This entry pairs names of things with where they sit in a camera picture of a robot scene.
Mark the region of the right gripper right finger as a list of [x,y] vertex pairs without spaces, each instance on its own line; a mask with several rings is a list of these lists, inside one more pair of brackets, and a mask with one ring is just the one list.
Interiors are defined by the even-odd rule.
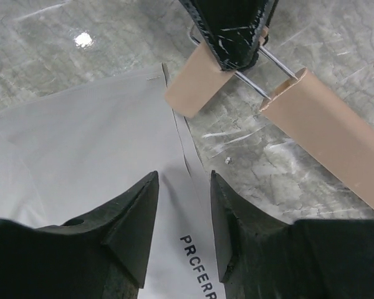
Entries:
[[210,179],[219,281],[227,298],[374,298],[374,219],[286,224]]

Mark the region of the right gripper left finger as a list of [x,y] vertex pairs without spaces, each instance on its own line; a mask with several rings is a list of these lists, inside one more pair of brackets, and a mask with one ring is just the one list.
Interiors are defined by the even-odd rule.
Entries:
[[62,225],[33,229],[0,219],[0,298],[136,298],[158,194],[153,171]]

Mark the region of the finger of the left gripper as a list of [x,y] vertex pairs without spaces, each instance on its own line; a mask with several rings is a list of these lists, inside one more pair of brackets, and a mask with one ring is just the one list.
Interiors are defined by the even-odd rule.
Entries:
[[278,5],[273,0],[181,0],[223,71],[246,70]]

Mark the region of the wooden clip hanger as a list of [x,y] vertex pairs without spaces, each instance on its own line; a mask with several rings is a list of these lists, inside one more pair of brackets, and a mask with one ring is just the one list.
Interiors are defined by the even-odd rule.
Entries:
[[[279,67],[288,78],[263,94],[261,113],[374,210],[374,129],[308,69]],[[256,88],[242,73],[222,71],[207,44],[198,42],[165,100],[191,118],[232,76]]]

